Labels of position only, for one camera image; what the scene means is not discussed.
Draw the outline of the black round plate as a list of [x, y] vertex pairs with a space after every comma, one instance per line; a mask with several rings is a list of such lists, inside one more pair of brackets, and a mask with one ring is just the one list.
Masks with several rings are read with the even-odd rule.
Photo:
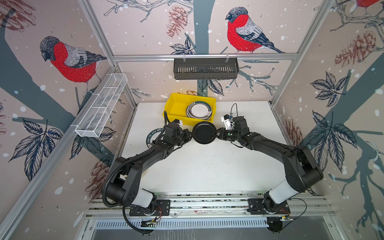
[[216, 139], [216, 127], [207, 121], [196, 124], [193, 128], [193, 139], [202, 145], [212, 143]]

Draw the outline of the medium green rimmed white plate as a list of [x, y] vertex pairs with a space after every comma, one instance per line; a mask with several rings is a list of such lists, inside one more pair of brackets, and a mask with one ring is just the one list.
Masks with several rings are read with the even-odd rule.
[[203, 101], [192, 102], [186, 109], [187, 117], [192, 119], [209, 120], [212, 113], [212, 107]]

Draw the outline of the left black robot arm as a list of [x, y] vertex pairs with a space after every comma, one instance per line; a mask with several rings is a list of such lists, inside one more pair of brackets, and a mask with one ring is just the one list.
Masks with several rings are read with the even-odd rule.
[[116, 206], [153, 208], [155, 194], [140, 188], [142, 173], [155, 163], [164, 160], [172, 152], [192, 139], [192, 133], [173, 121], [167, 124], [161, 134], [146, 151], [130, 158], [117, 158], [102, 187], [102, 200], [106, 207]]

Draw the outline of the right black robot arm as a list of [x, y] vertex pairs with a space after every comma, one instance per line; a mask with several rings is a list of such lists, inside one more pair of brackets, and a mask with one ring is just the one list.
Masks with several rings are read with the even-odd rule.
[[221, 117], [224, 128], [215, 134], [220, 140], [235, 142], [241, 148], [261, 152], [284, 165], [285, 179], [264, 195], [264, 209], [273, 214], [289, 198], [305, 192], [323, 179], [324, 174], [311, 151], [304, 146], [289, 146], [265, 138], [259, 133], [250, 132], [244, 117]]

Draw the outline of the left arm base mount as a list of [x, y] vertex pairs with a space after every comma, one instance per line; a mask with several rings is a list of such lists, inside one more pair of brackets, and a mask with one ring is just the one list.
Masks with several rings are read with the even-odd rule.
[[171, 201], [170, 200], [156, 200], [152, 201], [147, 208], [141, 206], [133, 206], [130, 209], [130, 217], [160, 217], [168, 216], [170, 214]]

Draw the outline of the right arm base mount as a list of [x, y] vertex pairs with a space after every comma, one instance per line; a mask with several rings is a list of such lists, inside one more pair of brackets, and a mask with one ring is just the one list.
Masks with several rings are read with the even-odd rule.
[[290, 215], [288, 203], [276, 204], [269, 199], [248, 199], [247, 212], [251, 215]]

